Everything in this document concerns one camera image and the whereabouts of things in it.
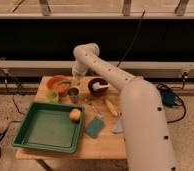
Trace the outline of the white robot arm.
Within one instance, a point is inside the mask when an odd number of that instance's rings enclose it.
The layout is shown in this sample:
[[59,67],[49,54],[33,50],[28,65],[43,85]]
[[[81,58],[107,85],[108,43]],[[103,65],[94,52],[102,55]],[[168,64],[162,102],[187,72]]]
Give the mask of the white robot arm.
[[81,79],[91,69],[120,92],[120,111],[129,171],[177,171],[174,148],[157,88],[99,58],[96,43],[73,50],[72,75]]

